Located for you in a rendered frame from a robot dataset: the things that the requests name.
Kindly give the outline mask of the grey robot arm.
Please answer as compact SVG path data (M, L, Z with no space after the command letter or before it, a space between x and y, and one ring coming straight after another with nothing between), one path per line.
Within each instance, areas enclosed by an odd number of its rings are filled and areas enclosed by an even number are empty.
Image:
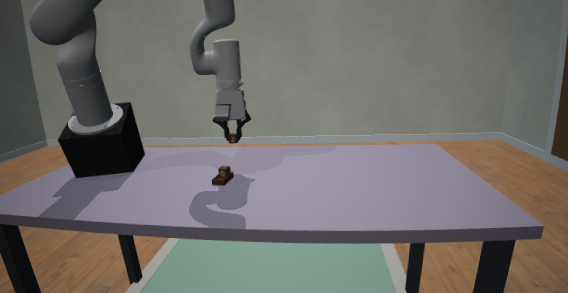
M31 31L38 40L59 45L57 67L74 109L68 127L79 135L107 131L116 126L124 115L120 106L110 105L96 59L96 18L93 9L101 1L41 0L29 19ZM199 75L214 74L217 89L239 89L243 85L239 41L216 40L213 42L213 51L204 49L207 35L235 21L234 0L203 1L205 17L190 39L193 69Z

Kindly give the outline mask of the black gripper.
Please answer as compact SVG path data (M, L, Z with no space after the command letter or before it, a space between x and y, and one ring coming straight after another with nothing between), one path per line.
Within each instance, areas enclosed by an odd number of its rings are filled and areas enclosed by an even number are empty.
M240 137L242 137L242 126L251 120L251 117L245 108L246 101L244 91L241 90L241 88L235 90L218 90L218 92L216 92L216 104L231 104L229 120L237 121L237 140L240 140ZM246 119L244 119L245 117ZM244 120L241 122L242 119ZM224 135L228 141L228 135L230 134L227 126L228 121L223 121L222 123L222 121L216 121L214 117L213 122L219 124L224 129Z

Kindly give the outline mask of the brown number cube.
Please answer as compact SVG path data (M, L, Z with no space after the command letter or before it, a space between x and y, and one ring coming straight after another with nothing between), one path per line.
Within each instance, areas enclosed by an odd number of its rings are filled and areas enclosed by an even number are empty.
M219 177L226 178L231 174L230 166L221 166L219 169Z
M237 140L237 133L230 133L228 135L229 138L229 143L238 143L239 140Z

